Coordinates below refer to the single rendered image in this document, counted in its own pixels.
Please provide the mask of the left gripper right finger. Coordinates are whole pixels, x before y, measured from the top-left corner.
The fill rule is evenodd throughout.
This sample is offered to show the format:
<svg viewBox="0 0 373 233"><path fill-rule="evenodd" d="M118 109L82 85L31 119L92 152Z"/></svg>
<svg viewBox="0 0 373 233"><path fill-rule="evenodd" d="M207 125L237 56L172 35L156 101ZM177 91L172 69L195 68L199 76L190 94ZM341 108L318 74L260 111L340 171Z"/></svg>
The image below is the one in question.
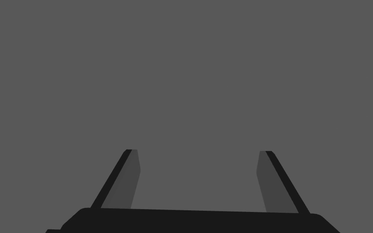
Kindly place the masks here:
<svg viewBox="0 0 373 233"><path fill-rule="evenodd" d="M256 176L266 212L310 214L275 153L259 152Z"/></svg>

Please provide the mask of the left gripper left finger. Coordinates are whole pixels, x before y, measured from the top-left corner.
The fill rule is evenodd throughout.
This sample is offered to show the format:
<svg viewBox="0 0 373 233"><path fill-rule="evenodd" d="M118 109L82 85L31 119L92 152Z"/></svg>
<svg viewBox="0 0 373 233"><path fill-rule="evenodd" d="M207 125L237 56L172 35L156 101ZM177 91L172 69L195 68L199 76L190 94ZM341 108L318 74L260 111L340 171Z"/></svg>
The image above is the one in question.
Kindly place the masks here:
<svg viewBox="0 0 373 233"><path fill-rule="evenodd" d="M138 150L125 150L91 208L131 209L140 173Z"/></svg>

